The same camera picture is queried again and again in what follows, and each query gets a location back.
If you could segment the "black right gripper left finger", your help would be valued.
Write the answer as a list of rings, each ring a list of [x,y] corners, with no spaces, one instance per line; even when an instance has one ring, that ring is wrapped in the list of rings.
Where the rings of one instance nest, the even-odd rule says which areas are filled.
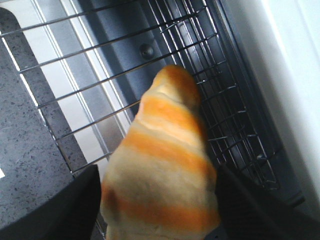
[[[39,208],[0,230],[2,240],[89,240],[100,210],[98,167],[91,165]]]

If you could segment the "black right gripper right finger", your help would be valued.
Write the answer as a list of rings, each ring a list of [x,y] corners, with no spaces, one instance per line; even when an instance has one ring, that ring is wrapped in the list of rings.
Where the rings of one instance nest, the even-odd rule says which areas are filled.
[[[320,223],[285,204],[236,169],[222,164],[217,209],[230,240],[318,240]]]

